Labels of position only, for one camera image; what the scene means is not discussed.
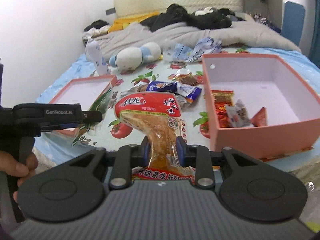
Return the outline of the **person's left hand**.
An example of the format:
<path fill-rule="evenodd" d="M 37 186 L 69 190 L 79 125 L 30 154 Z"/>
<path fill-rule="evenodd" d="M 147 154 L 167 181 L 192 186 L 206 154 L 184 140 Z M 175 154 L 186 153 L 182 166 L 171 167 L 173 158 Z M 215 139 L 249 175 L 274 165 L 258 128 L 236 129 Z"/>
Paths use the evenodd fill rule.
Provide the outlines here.
<path fill-rule="evenodd" d="M 26 180 L 33 177 L 38 167 L 38 159 L 33 152 L 28 155 L 25 164 L 18 162 L 12 155 L 1 151 L 0 153 L 1 171 L 17 177 L 17 186 L 20 187 Z"/>

